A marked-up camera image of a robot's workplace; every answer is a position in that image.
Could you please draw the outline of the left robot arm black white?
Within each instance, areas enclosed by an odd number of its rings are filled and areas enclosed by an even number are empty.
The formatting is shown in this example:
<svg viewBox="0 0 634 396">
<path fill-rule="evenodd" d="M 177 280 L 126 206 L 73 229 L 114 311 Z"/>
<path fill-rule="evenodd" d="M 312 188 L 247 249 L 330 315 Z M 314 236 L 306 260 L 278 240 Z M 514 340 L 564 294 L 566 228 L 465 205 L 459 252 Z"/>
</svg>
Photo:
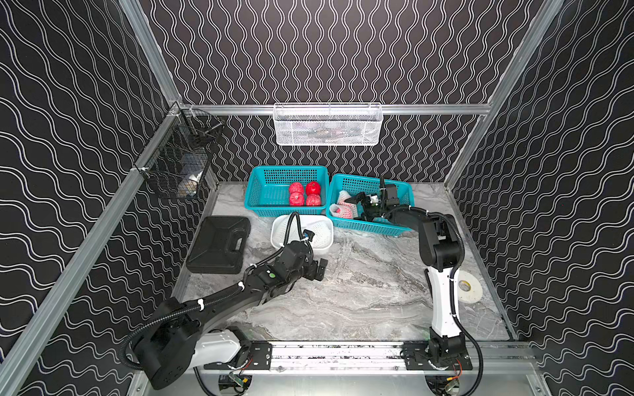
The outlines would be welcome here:
<svg viewBox="0 0 634 396">
<path fill-rule="evenodd" d="M 248 267 L 241 280 L 211 295 L 180 302 L 165 300 L 149 321 L 124 337 L 117 357 L 142 371 L 153 389 L 164 389 L 193 371 L 201 381 L 207 366 L 242 371 L 252 361 L 252 342 L 237 328 L 221 329 L 229 318 L 289 293 L 300 279 L 321 281 L 327 260 L 313 246 L 327 234 L 323 225 L 303 226 L 293 212 L 282 247 Z"/>
</svg>

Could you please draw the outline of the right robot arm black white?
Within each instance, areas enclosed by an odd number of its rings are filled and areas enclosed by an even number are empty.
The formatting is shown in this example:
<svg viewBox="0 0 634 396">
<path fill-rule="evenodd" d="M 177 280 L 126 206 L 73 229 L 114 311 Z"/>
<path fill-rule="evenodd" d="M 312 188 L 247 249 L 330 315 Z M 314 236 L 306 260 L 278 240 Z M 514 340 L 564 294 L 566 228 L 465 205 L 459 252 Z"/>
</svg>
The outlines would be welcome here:
<svg viewBox="0 0 634 396">
<path fill-rule="evenodd" d="M 418 233 L 419 255 L 433 301 L 429 340 L 421 351 L 404 349 L 404 360 L 411 368 L 427 363 L 439 371 L 454 370 L 446 378 L 428 380 L 434 394 L 473 395 L 484 376 L 484 356 L 480 345 L 459 318 L 458 276 L 466 248 L 455 219 L 449 214 L 428 211 L 403 201 L 399 186 L 379 179 L 376 193 L 359 192 L 345 200 L 359 206 L 357 220 L 388 224 Z"/>
</svg>

